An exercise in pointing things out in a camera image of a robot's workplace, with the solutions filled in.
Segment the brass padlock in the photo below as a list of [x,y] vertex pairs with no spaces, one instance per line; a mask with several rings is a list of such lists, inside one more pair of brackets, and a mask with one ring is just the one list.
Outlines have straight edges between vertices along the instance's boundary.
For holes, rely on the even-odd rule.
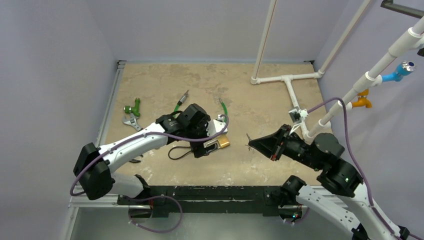
[[230,145],[230,141],[225,134],[219,135],[211,140],[206,141],[203,146],[205,148],[214,147],[215,149],[226,148]]

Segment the green cable lock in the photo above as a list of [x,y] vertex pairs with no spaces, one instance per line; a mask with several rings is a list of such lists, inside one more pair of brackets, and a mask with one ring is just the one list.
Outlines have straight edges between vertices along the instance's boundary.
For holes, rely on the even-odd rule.
[[[189,90],[187,90],[183,95],[182,95],[182,97],[179,99],[179,101],[177,102],[177,104],[176,104],[176,106],[175,106],[175,108],[174,108],[174,110],[173,110],[173,112],[176,112],[178,109],[179,109],[179,107],[187,100],[187,98],[188,98],[188,96],[189,96]],[[222,106],[222,109],[223,109],[223,111],[224,111],[224,114],[225,115],[228,115],[228,109],[227,109],[227,107],[226,107],[226,105],[225,105],[225,103],[222,101],[222,99],[221,98],[219,98],[218,99],[219,100],[219,102],[220,102],[220,104],[221,104],[221,106]]]

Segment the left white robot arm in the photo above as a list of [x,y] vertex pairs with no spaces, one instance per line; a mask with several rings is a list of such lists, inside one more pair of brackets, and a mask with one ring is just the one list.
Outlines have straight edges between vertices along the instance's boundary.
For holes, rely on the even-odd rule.
[[212,119],[201,106],[192,103],[185,110],[160,116],[123,139],[100,146],[88,143],[82,147],[75,163],[73,173],[76,179],[69,193],[73,197],[86,195],[89,200],[107,194],[123,195],[142,205],[149,199],[148,184],[141,176],[117,173],[121,166],[175,141],[203,145],[225,134],[228,125],[228,114]]

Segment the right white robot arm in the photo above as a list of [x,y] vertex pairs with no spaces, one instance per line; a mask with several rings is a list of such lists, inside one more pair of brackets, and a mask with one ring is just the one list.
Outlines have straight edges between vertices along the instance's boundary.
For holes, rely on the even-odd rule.
[[317,181],[347,208],[326,199],[295,175],[282,184],[278,193],[267,193],[268,199],[278,200],[281,206],[306,206],[353,240],[406,240],[410,237],[406,227],[393,223],[380,212],[365,178],[356,167],[342,159],[345,149],[333,134],[320,133],[312,143],[306,143],[291,129],[290,125],[284,124],[275,133],[249,140],[248,146],[272,161],[286,156],[318,171]]

